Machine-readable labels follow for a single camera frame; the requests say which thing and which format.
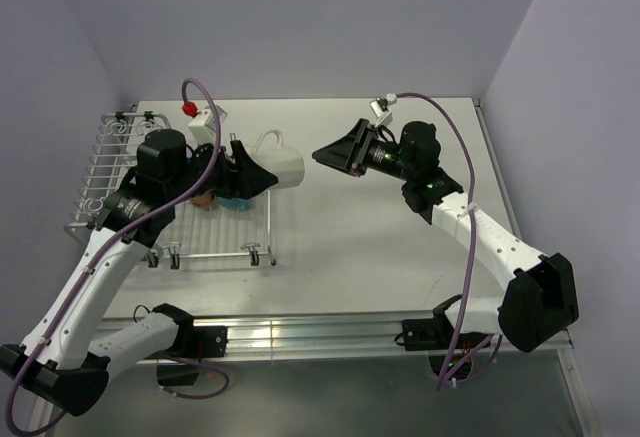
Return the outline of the pink mug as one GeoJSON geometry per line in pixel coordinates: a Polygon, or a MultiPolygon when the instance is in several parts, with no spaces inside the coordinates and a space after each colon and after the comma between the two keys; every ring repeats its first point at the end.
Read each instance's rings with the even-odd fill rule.
{"type": "Polygon", "coordinates": [[[211,192],[197,195],[191,198],[191,204],[199,209],[208,209],[211,208],[215,203],[215,195],[211,192]]]}

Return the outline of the blue mug with handle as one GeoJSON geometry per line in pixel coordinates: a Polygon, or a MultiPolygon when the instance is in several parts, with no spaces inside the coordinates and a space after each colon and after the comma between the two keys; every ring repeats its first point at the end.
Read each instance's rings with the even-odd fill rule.
{"type": "Polygon", "coordinates": [[[251,201],[242,198],[221,198],[220,205],[225,209],[238,212],[246,212],[252,208],[251,201]]]}

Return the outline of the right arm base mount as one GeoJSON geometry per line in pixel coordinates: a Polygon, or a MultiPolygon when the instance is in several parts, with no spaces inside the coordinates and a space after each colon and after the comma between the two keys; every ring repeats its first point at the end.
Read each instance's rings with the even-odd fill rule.
{"type": "MultiPolygon", "coordinates": [[[[454,327],[446,318],[405,319],[401,322],[400,333],[394,337],[393,341],[407,352],[443,351],[443,355],[429,358],[430,369],[435,379],[438,379],[440,371],[444,368],[446,352],[448,351],[453,331],[454,327]]],[[[455,346],[454,355],[448,364],[448,369],[455,367],[475,347],[486,348],[490,343],[491,340],[488,334],[478,332],[461,333],[455,346]]]]}

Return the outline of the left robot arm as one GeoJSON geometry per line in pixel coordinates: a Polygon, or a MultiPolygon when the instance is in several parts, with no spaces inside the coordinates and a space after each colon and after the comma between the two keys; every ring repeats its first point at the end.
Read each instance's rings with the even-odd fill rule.
{"type": "Polygon", "coordinates": [[[154,355],[194,352],[191,314],[160,304],[137,323],[97,340],[95,330],[130,272],[174,220],[177,204],[215,191],[253,198],[276,186],[276,166],[233,140],[232,153],[210,143],[188,149],[174,129],[148,133],[119,188],[105,200],[89,242],[63,291],[19,344],[1,348],[1,369],[18,386],[80,416],[124,370],[154,355]]]}

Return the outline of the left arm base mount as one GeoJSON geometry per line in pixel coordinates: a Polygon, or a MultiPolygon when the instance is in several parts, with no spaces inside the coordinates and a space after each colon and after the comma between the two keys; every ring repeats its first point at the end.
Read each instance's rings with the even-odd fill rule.
{"type": "Polygon", "coordinates": [[[152,359],[167,360],[179,367],[175,370],[169,364],[158,364],[156,366],[156,380],[160,392],[167,393],[176,399],[203,401],[222,395],[231,384],[228,373],[211,362],[206,360],[209,357],[207,335],[205,331],[193,328],[193,335],[181,350],[160,351],[152,355],[152,359]],[[201,371],[208,371],[220,376],[223,384],[213,392],[205,394],[189,394],[178,391],[178,387],[193,385],[201,371]]]}

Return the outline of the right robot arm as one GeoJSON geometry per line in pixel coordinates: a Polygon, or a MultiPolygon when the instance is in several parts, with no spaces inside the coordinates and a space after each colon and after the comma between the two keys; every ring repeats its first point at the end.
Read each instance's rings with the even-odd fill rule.
{"type": "Polygon", "coordinates": [[[470,201],[440,166],[434,125],[411,121],[397,142],[381,140],[361,119],[347,135],[313,152],[313,159],[353,177],[375,170],[402,180],[407,206],[467,249],[496,280],[495,297],[455,295],[439,304],[419,330],[422,350],[504,337],[531,352],[579,318],[573,267],[560,253],[546,255],[522,242],[470,201]]]}

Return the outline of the white mug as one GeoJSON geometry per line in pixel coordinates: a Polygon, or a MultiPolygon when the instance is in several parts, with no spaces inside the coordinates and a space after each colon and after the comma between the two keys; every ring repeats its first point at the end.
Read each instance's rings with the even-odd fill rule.
{"type": "Polygon", "coordinates": [[[305,177],[302,153],[297,148],[286,145],[283,133],[279,130],[263,132],[253,146],[251,158],[277,177],[278,182],[272,189],[298,187],[305,177]]]}

